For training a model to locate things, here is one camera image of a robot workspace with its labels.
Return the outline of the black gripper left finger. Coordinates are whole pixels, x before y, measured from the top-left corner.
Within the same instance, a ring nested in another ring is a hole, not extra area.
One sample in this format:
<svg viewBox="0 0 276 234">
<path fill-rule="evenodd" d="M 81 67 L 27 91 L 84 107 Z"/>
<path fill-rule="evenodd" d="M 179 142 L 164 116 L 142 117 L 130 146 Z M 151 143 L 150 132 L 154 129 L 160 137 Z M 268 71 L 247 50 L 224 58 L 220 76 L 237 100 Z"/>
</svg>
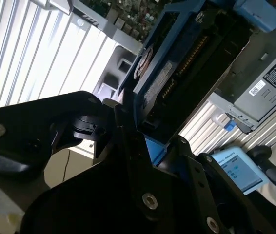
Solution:
<svg viewBox="0 0 276 234">
<path fill-rule="evenodd" d="M 42 174 L 50 157 L 84 139 L 95 142 L 102 165 L 46 189 Z M 93 201 L 95 209 L 154 213 L 152 172 L 130 97 L 120 104 L 78 91 L 0 108 L 0 192 L 21 209 L 38 197 L 43 212 L 77 212 Z"/>
</svg>

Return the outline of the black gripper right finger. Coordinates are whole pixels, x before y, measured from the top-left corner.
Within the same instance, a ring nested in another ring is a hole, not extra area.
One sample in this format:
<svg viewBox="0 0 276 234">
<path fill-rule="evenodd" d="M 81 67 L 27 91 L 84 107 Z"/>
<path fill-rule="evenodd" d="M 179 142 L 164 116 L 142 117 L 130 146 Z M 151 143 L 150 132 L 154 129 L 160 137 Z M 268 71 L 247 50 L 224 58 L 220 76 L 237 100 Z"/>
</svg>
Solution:
<svg viewBox="0 0 276 234">
<path fill-rule="evenodd" d="M 276 207 L 258 191 L 245 195 L 212 157 L 194 156 L 181 136 L 172 141 L 172 157 L 172 172 L 191 193 L 197 234 L 276 234 Z"/>
</svg>

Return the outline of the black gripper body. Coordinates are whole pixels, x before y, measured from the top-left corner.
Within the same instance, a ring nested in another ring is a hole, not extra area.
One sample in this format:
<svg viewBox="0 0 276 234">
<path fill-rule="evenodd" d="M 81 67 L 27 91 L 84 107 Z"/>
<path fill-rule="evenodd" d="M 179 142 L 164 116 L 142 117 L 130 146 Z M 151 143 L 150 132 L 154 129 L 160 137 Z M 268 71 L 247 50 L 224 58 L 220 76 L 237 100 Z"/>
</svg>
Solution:
<svg viewBox="0 0 276 234">
<path fill-rule="evenodd" d="M 199 234 L 189 188 L 152 169 L 137 197 L 126 169 L 102 162 L 40 195 L 26 211 L 22 234 Z"/>
</svg>

